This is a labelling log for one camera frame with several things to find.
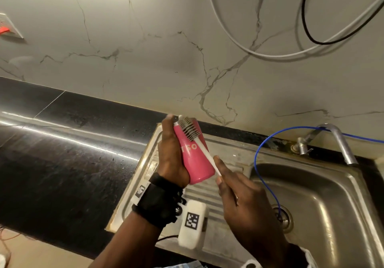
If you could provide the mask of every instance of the brush bristles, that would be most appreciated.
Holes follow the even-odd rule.
[[[184,117],[182,120],[179,120],[178,123],[181,130],[191,142],[200,135],[199,130],[195,127],[189,117]]]

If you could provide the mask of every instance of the hand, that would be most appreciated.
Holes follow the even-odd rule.
[[[173,130],[173,115],[167,115],[161,125],[163,126],[163,134],[159,142],[159,167],[157,173],[181,188],[185,188],[190,178],[182,163],[179,139]]]
[[[289,244],[264,188],[242,173],[233,173],[218,156],[214,160],[222,175],[216,183],[231,231],[263,268],[283,267]]]

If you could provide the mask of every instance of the white marble wall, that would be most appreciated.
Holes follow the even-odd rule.
[[[0,38],[1,76],[262,134],[330,122],[384,139],[384,11],[337,46],[263,60],[228,39],[209,0],[0,1],[25,37]],[[372,1],[309,0],[310,31],[325,40]],[[297,22],[300,0],[216,3],[245,46],[279,55],[312,45]],[[356,154],[384,154],[350,142]],[[337,149],[329,134],[315,143]]]

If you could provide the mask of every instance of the blue wire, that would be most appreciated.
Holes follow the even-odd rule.
[[[271,188],[269,188],[268,184],[265,183],[264,179],[261,177],[261,175],[259,174],[259,171],[257,171],[257,166],[256,166],[256,157],[257,157],[257,154],[259,153],[260,149],[262,148],[262,146],[265,144],[266,141],[268,141],[270,138],[274,137],[275,135],[277,134],[280,134],[282,132],[285,132],[287,130],[293,130],[293,129],[312,129],[312,130],[323,130],[323,131],[327,131],[327,132],[330,132],[330,130],[328,129],[324,129],[324,128],[318,128],[318,127],[309,127],[309,126],[297,126],[297,127],[290,127],[290,128],[285,128],[283,130],[280,130],[280,131],[277,131],[273,134],[271,134],[269,137],[267,137],[261,144],[260,146],[257,148],[256,150],[256,153],[255,153],[255,159],[253,161],[253,165],[255,167],[255,171],[256,171],[256,174],[257,176],[260,178],[261,182],[265,185],[265,187],[269,190],[269,192],[273,195],[273,197],[275,198],[276,202],[277,202],[277,206],[278,206],[278,209],[279,209],[279,217],[281,216],[281,206],[280,206],[280,202],[279,200],[277,199],[276,195],[273,193],[273,191],[271,190]],[[360,137],[358,135],[351,135],[351,134],[345,134],[343,133],[343,135],[346,135],[347,137],[352,137],[352,138],[355,138],[355,139],[360,139],[360,140],[368,140],[370,142],[377,142],[377,143],[382,143],[384,144],[384,140],[376,140],[376,139],[370,139],[370,138],[367,138],[367,137]]]

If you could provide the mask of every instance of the sink drain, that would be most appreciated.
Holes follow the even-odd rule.
[[[272,209],[276,215],[277,220],[280,222],[284,233],[289,233],[293,229],[293,218],[291,213],[284,206],[280,206],[281,215],[279,216],[279,208],[276,204],[272,205]]]

